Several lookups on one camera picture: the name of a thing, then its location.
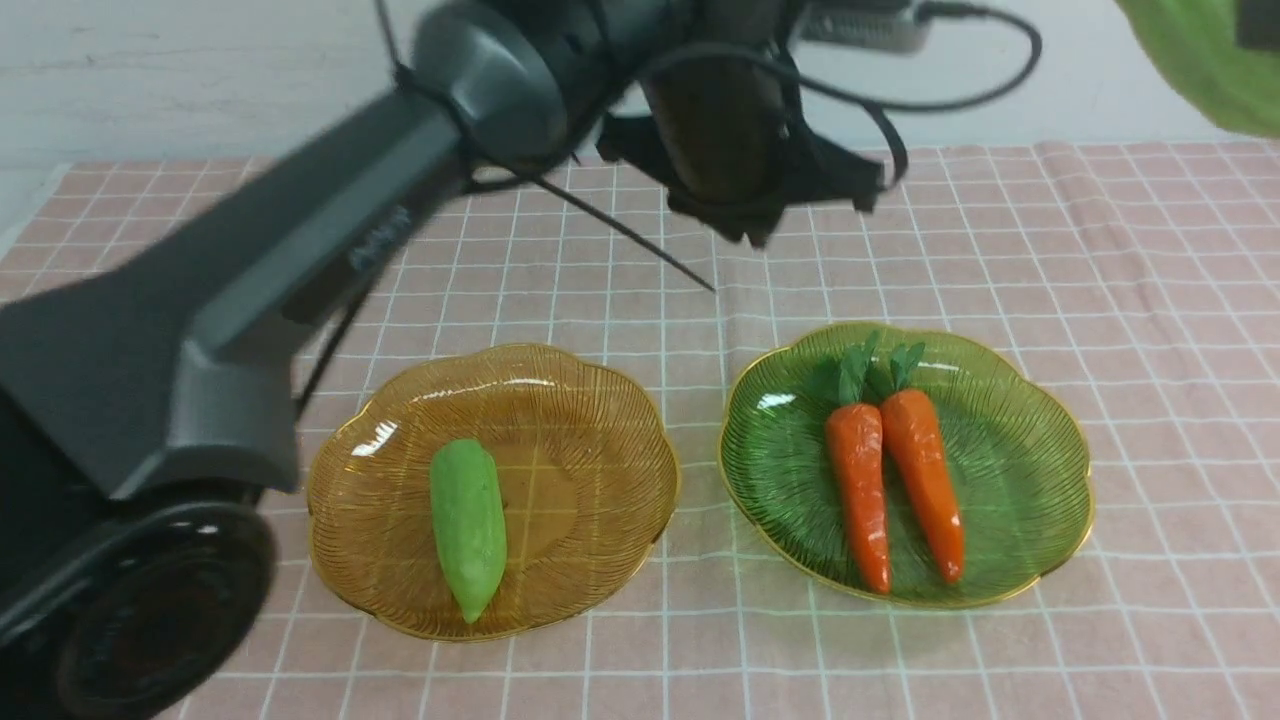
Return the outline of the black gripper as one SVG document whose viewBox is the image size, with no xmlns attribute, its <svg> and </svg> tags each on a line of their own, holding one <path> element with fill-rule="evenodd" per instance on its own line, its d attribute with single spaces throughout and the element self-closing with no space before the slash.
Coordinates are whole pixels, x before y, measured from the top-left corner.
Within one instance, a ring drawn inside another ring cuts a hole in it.
<svg viewBox="0 0 1280 720">
<path fill-rule="evenodd" d="M 666 187 L 669 209 L 724 240 L 767 246 L 787 209 L 847 201 L 869 213 L 882 161 L 818 135 L 799 82 L 750 61 L 691 59 L 640 83 L 644 117 L 609 114 L 596 147 Z"/>
</svg>

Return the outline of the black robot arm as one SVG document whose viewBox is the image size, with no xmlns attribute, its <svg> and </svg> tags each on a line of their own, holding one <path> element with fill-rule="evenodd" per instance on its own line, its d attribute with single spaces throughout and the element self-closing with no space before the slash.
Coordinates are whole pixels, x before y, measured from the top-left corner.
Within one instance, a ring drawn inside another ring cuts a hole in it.
<svg viewBox="0 0 1280 720">
<path fill-rule="evenodd" d="M 805 1 L 445 1 L 392 87 L 119 265 L 1 313 L 5 719 L 151 719 L 233 656 L 278 548 L 264 491 L 396 255 L 445 204 L 532 183 L 595 128 L 671 206 L 765 245 L 869 210 L 886 102 L 797 73 Z"/>
</svg>

